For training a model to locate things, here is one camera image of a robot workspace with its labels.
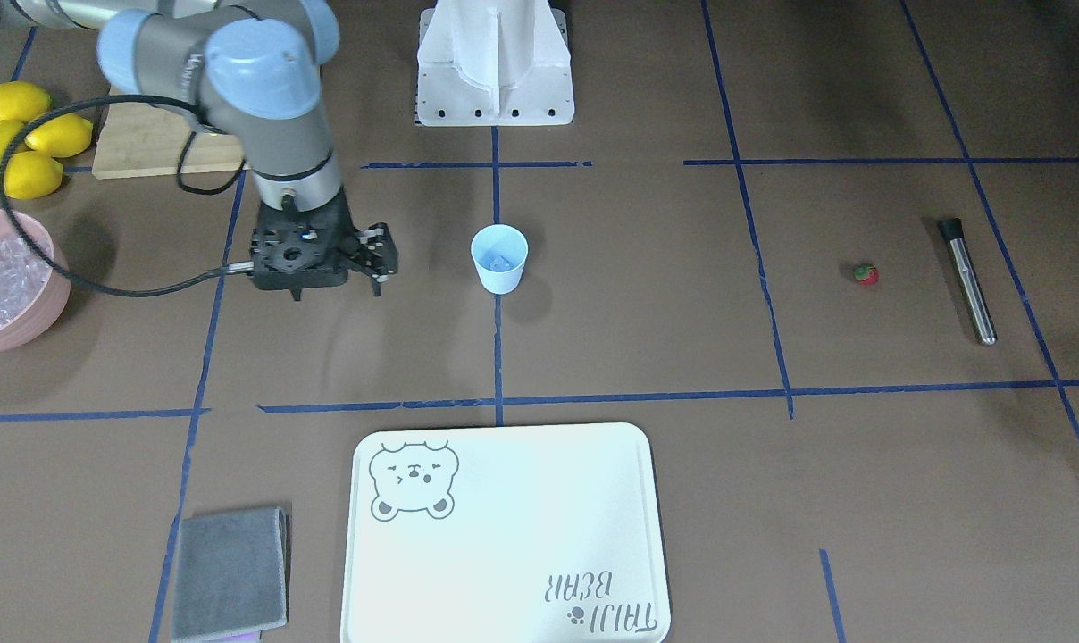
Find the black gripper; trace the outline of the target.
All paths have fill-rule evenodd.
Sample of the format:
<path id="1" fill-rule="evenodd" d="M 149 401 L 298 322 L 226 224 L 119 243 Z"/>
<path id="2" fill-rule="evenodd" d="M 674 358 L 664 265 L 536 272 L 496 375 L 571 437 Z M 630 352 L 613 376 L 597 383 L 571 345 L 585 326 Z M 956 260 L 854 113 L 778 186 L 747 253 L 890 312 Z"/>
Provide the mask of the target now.
<path id="1" fill-rule="evenodd" d="M 390 225 L 357 230 L 343 188 L 314 209 L 298 209 L 291 196 L 279 208 L 259 204 L 250 260 L 254 288 L 287 290 L 296 301 L 304 289 L 339 288 L 350 270 L 363 274 L 380 297 L 384 282 L 399 272 Z"/>

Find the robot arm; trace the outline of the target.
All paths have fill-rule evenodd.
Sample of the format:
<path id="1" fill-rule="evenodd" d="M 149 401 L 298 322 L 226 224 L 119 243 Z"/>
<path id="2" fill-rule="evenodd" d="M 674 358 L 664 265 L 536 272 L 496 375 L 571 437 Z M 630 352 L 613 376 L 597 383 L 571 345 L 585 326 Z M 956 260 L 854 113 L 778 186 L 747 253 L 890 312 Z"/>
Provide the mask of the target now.
<path id="1" fill-rule="evenodd" d="M 352 220 L 326 110 L 322 65 L 339 47 L 324 1 L 0 1 L 1 29 L 98 33 L 115 88 L 103 104 L 148 104 L 196 133 L 236 138 L 261 204 L 250 260 L 149 289 L 167 296 L 245 273 L 261 290 L 338 288 L 353 272 L 375 296 L 399 269 L 390 227 Z"/>

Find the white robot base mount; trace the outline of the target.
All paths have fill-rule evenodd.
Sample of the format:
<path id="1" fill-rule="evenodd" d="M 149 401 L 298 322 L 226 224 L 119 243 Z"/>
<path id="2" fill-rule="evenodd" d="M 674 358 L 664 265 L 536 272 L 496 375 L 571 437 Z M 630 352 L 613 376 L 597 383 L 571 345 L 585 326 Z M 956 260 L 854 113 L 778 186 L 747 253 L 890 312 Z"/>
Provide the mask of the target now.
<path id="1" fill-rule="evenodd" d="M 548 1 L 438 1 L 421 12 L 416 123 L 548 127 L 574 115 L 564 11 Z"/>

